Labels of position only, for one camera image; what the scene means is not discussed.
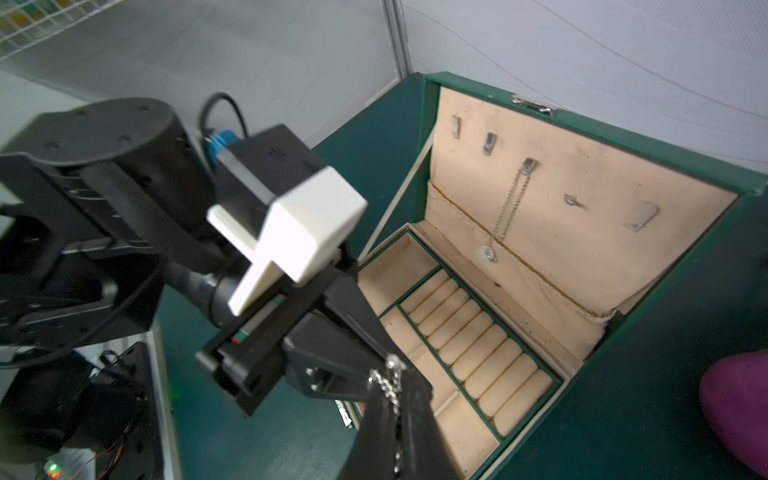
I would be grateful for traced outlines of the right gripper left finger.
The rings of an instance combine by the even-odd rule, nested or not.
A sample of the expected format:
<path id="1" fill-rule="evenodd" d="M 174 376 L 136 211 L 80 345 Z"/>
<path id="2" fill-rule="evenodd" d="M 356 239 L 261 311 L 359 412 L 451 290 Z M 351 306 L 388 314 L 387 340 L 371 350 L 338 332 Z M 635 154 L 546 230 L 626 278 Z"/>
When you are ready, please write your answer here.
<path id="1" fill-rule="evenodd" d="M 338 478 L 398 479 L 402 454 L 399 391 L 386 375 L 371 371 L 368 393 L 362 425 Z"/>

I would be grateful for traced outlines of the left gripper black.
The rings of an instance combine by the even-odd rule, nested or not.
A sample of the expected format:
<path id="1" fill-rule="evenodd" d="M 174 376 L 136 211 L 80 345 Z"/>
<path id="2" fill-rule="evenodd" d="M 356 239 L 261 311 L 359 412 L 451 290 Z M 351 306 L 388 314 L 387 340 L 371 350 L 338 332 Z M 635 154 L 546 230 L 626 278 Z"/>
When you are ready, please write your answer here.
<path id="1" fill-rule="evenodd" d="M 323 269 L 304 286 L 287 276 L 261 294 L 270 312 L 240 342 L 234 321 L 197 354 L 197 362 L 245 417 L 286 381 L 309 398 L 364 401 L 369 372 L 384 363 L 384 331 L 358 287 L 359 267 Z"/>

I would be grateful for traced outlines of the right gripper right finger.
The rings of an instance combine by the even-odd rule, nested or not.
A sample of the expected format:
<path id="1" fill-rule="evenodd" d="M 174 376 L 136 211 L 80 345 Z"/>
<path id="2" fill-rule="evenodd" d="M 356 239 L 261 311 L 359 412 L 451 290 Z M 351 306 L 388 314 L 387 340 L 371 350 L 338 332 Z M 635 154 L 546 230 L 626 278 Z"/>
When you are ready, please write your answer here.
<path id="1" fill-rule="evenodd" d="M 414 368 L 401 374 L 401 479 L 458 479 L 431 409 L 428 382 Z"/>

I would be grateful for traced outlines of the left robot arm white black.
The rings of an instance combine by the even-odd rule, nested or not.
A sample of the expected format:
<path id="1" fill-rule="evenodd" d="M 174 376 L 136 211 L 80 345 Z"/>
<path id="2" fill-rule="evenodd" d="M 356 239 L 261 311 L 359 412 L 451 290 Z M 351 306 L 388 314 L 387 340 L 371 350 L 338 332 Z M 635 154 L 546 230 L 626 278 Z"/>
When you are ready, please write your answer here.
<path id="1" fill-rule="evenodd" d="M 217 328 L 197 363 L 247 415 L 283 380 L 366 401 L 393 351 L 347 248 L 366 201 L 283 124 L 194 147 L 161 100 L 91 103 L 32 120 L 1 182 L 5 344 L 144 331 L 171 287 Z"/>

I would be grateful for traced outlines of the green jewelry box beige lining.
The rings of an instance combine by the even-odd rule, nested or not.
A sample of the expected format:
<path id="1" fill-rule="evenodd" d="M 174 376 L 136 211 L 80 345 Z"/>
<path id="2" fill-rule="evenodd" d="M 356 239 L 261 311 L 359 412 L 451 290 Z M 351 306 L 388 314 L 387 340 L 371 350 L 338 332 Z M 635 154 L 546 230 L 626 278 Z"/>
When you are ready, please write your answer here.
<path id="1" fill-rule="evenodd" d="M 324 144 L 461 479 L 750 479 L 705 372 L 767 348 L 767 178 L 449 73 Z"/>

